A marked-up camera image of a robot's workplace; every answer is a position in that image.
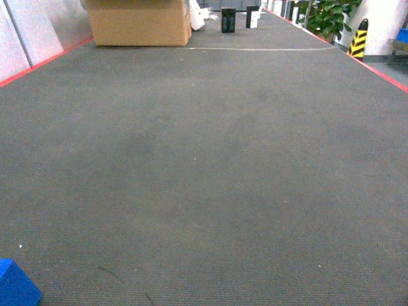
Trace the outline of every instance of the white partition panel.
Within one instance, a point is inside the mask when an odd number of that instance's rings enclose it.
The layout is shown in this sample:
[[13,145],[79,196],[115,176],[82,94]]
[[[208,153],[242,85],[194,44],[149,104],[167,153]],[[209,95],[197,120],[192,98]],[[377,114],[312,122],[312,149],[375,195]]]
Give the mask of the white partition panel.
[[29,68],[7,9],[0,0],[0,82]]
[[92,37],[88,14],[80,0],[41,0],[63,49],[71,48]]
[[31,64],[64,51],[41,1],[4,0],[4,3],[9,6]]

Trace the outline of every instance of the black container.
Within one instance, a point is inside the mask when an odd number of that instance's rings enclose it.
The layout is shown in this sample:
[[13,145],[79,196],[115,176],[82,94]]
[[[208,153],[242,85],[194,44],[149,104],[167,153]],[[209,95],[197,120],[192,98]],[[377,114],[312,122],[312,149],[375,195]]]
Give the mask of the black container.
[[259,5],[248,5],[247,6],[247,28],[251,28],[251,18],[253,12],[259,11]]
[[234,8],[221,8],[221,32],[235,33],[235,12]]

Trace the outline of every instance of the red edge stripe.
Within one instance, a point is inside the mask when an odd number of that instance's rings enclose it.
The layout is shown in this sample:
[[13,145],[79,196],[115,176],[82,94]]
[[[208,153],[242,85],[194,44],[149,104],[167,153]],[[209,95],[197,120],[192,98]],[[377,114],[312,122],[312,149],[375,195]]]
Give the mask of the red edge stripe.
[[34,71],[34,70],[36,70],[36,69],[42,67],[42,66],[48,64],[49,62],[53,61],[54,59],[56,59],[56,58],[58,58],[58,57],[60,57],[60,56],[63,56],[64,54],[67,54],[68,52],[70,52],[70,51],[72,51],[72,50],[78,48],[79,46],[82,46],[82,45],[84,45],[84,44],[86,44],[86,43],[92,41],[93,39],[94,39],[93,37],[88,38],[87,40],[85,40],[85,41],[83,41],[83,42],[81,42],[81,43],[75,45],[74,47],[71,47],[71,48],[69,48],[69,49],[67,49],[67,50],[65,50],[65,51],[63,51],[63,52],[61,52],[60,54],[57,54],[57,55],[55,55],[55,56],[53,56],[53,57],[50,57],[49,59],[46,59],[45,61],[43,61],[43,62],[41,62],[41,63],[39,63],[39,64],[36,64],[36,65],[34,65],[33,67],[31,67],[31,68],[28,68],[28,69],[26,69],[26,70],[24,70],[24,71],[21,71],[20,73],[17,73],[16,75],[13,75],[13,76],[7,78],[6,80],[0,81],[0,87],[3,87],[3,86],[5,86],[5,85],[7,85],[7,84],[9,84],[9,83],[11,83],[11,82],[13,82],[13,81],[15,81],[16,79],[23,77],[24,75],[26,75],[26,74],[28,74],[28,73],[30,73],[30,72],[32,72],[32,71]]
[[359,61],[358,59],[355,59],[354,57],[350,56],[352,59],[354,59],[355,61],[359,62],[361,65],[363,65],[364,67],[366,67],[368,70],[374,72],[376,75],[382,77],[383,79],[385,79],[385,81],[388,81],[389,83],[393,84],[394,86],[397,86],[399,89],[401,89],[402,91],[405,91],[406,93],[408,93],[408,87],[406,87],[405,85],[402,85],[400,82],[394,80],[393,78],[390,78],[388,75],[385,75],[384,73],[382,73],[381,71],[378,71],[376,69],[374,69],[373,67],[367,65],[364,62]]
[[[270,12],[271,14],[274,14],[275,16],[278,16],[279,18],[281,18],[281,19],[283,19],[283,20],[288,21],[290,24],[292,23],[292,22],[290,22],[288,19],[285,19],[285,18],[279,16],[278,14],[276,14],[276,13],[273,12],[273,11],[270,11],[270,10],[268,10],[268,9],[266,9],[266,8],[263,8],[263,9],[264,9],[265,11]],[[320,39],[321,41],[324,41],[325,43],[328,43],[327,41],[325,41],[324,39],[320,38],[319,36],[316,36],[315,34],[313,34],[313,33],[311,33],[311,32],[309,32],[309,33],[310,33],[311,35],[313,35],[314,37]],[[368,70],[374,72],[376,75],[378,75],[378,76],[382,77],[383,79],[385,79],[385,81],[387,81],[387,82],[393,84],[394,86],[397,86],[397,87],[398,87],[399,89],[401,89],[402,91],[405,91],[406,93],[408,93],[408,87],[406,87],[405,85],[402,85],[400,82],[394,80],[393,78],[390,78],[388,75],[385,75],[384,73],[382,73],[382,72],[380,72],[380,71],[374,69],[373,67],[370,67],[369,65],[365,64],[364,62],[361,62],[361,61],[359,61],[358,59],[355,59],[355,58],[352,57],[352,56],[350,56],[350,57],[351,57],[352,59],[354,59],[355,61],[359,62],[359,63],[360,63],[361,65],[363,65],[364,67],[366,67]]]

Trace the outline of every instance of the blue foam cube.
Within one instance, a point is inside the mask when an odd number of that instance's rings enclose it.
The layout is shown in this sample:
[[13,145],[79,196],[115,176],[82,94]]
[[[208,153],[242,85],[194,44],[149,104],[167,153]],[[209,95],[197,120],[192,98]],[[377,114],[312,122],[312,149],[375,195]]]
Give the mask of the blue foam cube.
[[398,33],[397,40],[402,43],[408,43],[408,29],[401,29]]
[[0,259],[0,305],[35,306],[41,291],[12,259]]

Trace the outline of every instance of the potted plant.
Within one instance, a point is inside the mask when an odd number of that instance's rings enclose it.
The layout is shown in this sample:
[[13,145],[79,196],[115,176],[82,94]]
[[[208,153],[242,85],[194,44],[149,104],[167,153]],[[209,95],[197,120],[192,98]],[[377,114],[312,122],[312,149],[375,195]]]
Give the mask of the potted plant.
[[[306,14],[308,3],[300,3],[300,14]],[[351,28],[344,22],[345,17],[350,18],[360,3],[361,0],[315,0],[310,7],[306,28],[330,43],[333,43],[335,36],[341,40],[343,29],[351,32]]]

